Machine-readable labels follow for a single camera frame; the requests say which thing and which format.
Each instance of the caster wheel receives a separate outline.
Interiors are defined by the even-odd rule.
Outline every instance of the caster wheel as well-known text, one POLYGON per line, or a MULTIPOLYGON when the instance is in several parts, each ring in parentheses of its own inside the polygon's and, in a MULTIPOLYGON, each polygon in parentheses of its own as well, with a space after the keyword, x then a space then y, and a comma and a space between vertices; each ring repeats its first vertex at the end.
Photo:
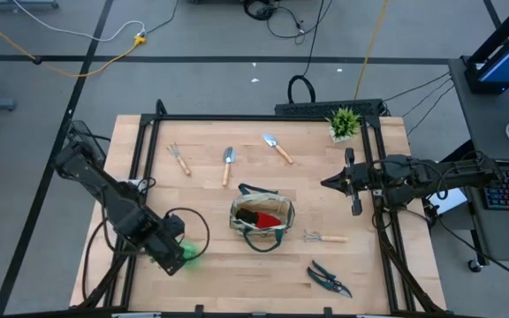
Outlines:
POLYGON ((470 260, 468 261, 468 269, 470 269, 473 273, 480 273, 482 271, 482 266, 477 260, 470 260))

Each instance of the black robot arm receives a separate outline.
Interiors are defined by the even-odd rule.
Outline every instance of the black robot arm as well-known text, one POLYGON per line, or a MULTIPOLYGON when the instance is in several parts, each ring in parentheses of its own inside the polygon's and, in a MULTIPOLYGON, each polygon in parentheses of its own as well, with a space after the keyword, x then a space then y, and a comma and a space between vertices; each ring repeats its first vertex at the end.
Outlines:
POLYGON ((376 190, 387 209, 405 208, 415 198, 462 186, 485 186, 503 178, 496 162, 484 155, 475 159, 436 163, 407 155, 388 155, 373 166, 354 163, 354 151, 346 150, 345 167, 322 186, 353 196, 353 214, 362 212, 359 191, 376 190))
POLYGON ((173 214, 161 218, 140 204, 137 186, 105 172, 88 144, 70 142, 56 157, 55 169, 60 177, 80 182, 105 207, 114 231, 132 250, 144 248, 168 275, 186 263, 184 249, 175 239, 184 233, 184 222, 173 214))

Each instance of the white pot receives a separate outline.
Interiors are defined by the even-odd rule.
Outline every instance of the white pot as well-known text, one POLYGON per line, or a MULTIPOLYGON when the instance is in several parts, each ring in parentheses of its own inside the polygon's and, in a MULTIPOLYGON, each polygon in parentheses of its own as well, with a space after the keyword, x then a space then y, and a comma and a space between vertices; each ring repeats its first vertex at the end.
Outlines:
POLYGON ((329 135, 331 135, 331 139, 335 143, 339 143, 339 142, 343 142, 343 141, 347 141, 347 140, 351 139, 351 136, 335 138, 335 131, 333 130, 333 127, 329 127, 329 135))

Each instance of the small green plant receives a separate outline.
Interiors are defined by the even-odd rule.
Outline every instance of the small green plant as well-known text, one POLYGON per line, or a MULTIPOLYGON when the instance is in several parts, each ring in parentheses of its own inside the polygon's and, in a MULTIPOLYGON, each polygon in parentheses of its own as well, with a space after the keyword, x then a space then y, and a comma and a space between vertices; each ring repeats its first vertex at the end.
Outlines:
POLYGON ((335 139, 353 137, 359 132, 361 116, 353 114, 353 110, 338 109, 333 111, 333 118, 325 118, 331 124, 335 139))

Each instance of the wooden tabletop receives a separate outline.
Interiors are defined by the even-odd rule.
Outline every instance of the wooden tabletop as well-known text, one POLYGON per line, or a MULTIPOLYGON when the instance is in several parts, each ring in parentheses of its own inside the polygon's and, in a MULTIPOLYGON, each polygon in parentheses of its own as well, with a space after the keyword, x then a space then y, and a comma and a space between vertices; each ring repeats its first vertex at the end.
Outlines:
MULTIPOLYGON (((128 177, 139 120, 139 116, 117 119, 105 164, 105 170, 114 178, 128 177)), ((409 154, 402 119, 383 117, 381 123, 386 153, 409 154)), ((378 237, 371 223, 369 194, 361 193, 362 215, 352 216, 350 198, 320 185, 321 180, 341 172, 345 148, 354 148, 356 162, 364 161, 360 135, 334 144, 325 122, 163 121, 160 127, 152 168, 157 183, 149 191, 147 204, 161 216, 175 207, 198 210, 209 223, 211 242, 195 264, 186 265, 174 276, 167 276, 147 256, 139 257, 130 310, 190 312, 195 305, 203 304, 206 312, 318 314, 324 307, 332 307, 335 314, 390 312, 378 237), (262 140, 263 133, 274 134, 294 164, 287 164, 270 148, 262 140), (191 177, 184 174, 166 149, 174 142, 179 145, 191 177), (231 166, 229 186, 225 188, 223 152, 229 146, 236 149, 237 161, 231 166), (278 190, 293 201, 293 227, 274 252, 257 253, 229 228, 229 208, 239 196, 240 183, 278 190), (349 242, 306 243, 304 230, 345 236, 349 242), (353 298, 326 291, 314 283, 306 273, 312 260, 337 275, 353 298)), ((144 168, 149 134, 148 130, 139 173, 144 168)), ((376 158, 372 130, 370 136, 376 158)), ((98 207, 94 208, 88 236, 101 221, 98 207)), ((413 201, 408 208, 423 213, 419 201, 413 201)), ((195 215, 181 212, 179 216, 186 222, 186 240, 201 249, 206 235, 203 224, 195 215)), ((400 213, 399 219, 410 271, 434 302, 445 307, 425 222, 410 213, 400 213)), ((270 246, 271 241, 259 240, 256 244, 270 246)), ((88 289, 101 280, 110 261, 111 251, 100 232, 89 256, 88 289)), ((82 262, 72 293, 73 305, 82 301, 81 269, 82 262)), ((404 308, 401 282, 395 269, 394 273, 401 296, 399 307, 404 308)), ((116 303, 124 279, 122 269, 116 303)))

